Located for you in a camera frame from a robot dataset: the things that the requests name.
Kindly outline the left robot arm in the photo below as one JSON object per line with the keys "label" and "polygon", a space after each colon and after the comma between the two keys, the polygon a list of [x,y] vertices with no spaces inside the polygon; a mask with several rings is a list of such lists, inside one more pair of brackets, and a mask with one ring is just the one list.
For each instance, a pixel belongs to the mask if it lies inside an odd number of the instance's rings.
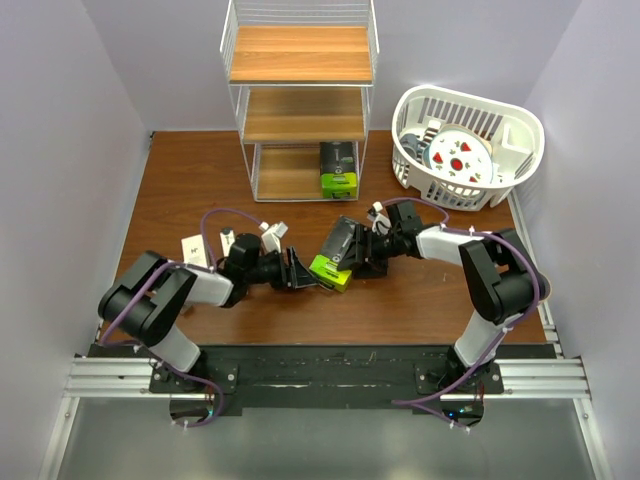
{"label": "left robot arm", "polygon": [[127,334],[172,371],[185,392],[212,390],[206,353],[176,325],[188,304],[231,308],[253,285],[296,291],[318,284],[293,247],[268,249],[262,239],[244,233],[235,237],[215,268],[171,261],[154,252],[142,254],[103,295],[99,317],[108,323],[99,344],[112,346],[116,330]]}

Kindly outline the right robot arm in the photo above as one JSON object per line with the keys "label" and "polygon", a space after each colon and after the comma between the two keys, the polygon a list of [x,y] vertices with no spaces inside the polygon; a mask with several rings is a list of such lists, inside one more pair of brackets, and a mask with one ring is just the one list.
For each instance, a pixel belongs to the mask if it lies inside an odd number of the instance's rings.
{"label": "right robot arm", "polygon": [[489,232],[455,229],[445,215],[425,224],[416,211],[424,200],[398,197],[376,202],[369,226],[352,227],[345,251],[331,257],[339,271],[353,276],[384,276],[388,261],[399,256],[438,260],[463,269],[473,313],[447,353],[447,385],[427,397],[396,400],[417,405],[452,391],[469,392],[481,380],[480,368],[491,363],[507,333],[524,321],[550,294],[550,284],[531,259],[514,229]]}

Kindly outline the black green razor box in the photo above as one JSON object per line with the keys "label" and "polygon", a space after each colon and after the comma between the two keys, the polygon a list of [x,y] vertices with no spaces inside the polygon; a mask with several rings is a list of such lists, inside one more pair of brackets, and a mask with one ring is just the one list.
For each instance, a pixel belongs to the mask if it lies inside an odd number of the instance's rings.
{"label": "black green razor box", "polygon": [[357,196],[358,168],[355,142],[321,142],[320,186],[325,199]]}
{"label": "black green razor box", "polygon": [[339,267],[339,263],[348,252],[356,225],[355,220],[340,216],[310,265],[311,273],[321,285],[339,293],[344,293],[351,281],[352,272]]}

